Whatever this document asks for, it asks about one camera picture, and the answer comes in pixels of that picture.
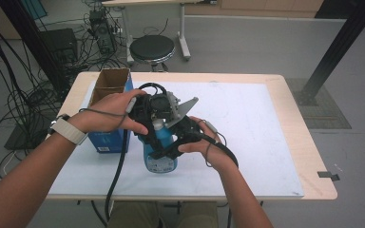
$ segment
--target person's left hand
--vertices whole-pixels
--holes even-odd
[[[86,110],[74,115],[69,119],[69,122],[83,132],[109,132],[115,130],[116,127],[119,127],[146,135],[146,127],[131,120],[125,112],[130,100],[138,95],[145,95],[145,92],[140,89],[133,89],[125,93],[114,93],[105,96],[98,103],[90,107],[94,110],[120,116],[111,116]]]

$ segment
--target hand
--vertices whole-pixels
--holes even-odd
[[[200,126],[203,134],[217,140],[218,142],[221,141],[218,134],[214,133],[203,120],[197,117],[190,118]],[[236,166],[223,151],[215,145],[209,146],[209,144],[210,143],[205,140],[182,144],[179,146],[179,151],[182,153],[201,152],[206,161],[209,162],[217,171],[221,171],[227,165],[230,166],[233,164],[233,166]]]
[[[146,135],[148,132],[146,127],[134,122],[125,113],[130,100],[138,95],[145,95],[145,92],[140,89],[133,89],[125,93],[114,93],[105,96],[98,103],[90,107],[97,111],[120,116],[111,116],[86,110],[74,115],[69,119],[69,122],[84,132],[109,132],[119,127]]]

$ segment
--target clear bottle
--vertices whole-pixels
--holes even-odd
[[[153,121],[153,126],[155,128],[156,137],[162,143],[164,148],[168,147],[173,143],[173,135],[170,130],[164,127],[164,122],[162,119]],[[176,169],[177,159],[172,160],[168,157],[162,157],[160,159],[153,159],[150,154],[153,152],[152,146],[150,144],[144,144],[144,164],[147,170],[152,173],[168,173]]]

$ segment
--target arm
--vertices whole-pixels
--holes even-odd
[[[92,108],[124,114],[130,99],[138,94],[144,92],[135,89],[127,93],[112,94]],[[120,124],[121,119],[85,111],[74,115],[68,122],[83,132],[110,131]],[[120,127],[147,134],[144,126],[128,117]],[[54,133],[0,181],[0,227],[27,226],[75,146],[58,133]]]
[[[217,137],[204,122],[191,117],[197,122],[203,133],[210,137]],[[253,192],[248,187],[238,167],[216,146],[206,149],[209,142],[188,143],[179,146],[181,152],[200,151],[208,162],[219,172],[224,192],[232,210],[233,219],[237,227],[272,227],[272,223],[259,206]]]

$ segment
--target stool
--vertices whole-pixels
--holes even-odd
[[[146,35],[138,38],[129,47],[132,58],[142,64],[152,65],[152,71],[162,64],[164,71],[168,71],[164,61],[173,56],[174,42],[162,35]]]

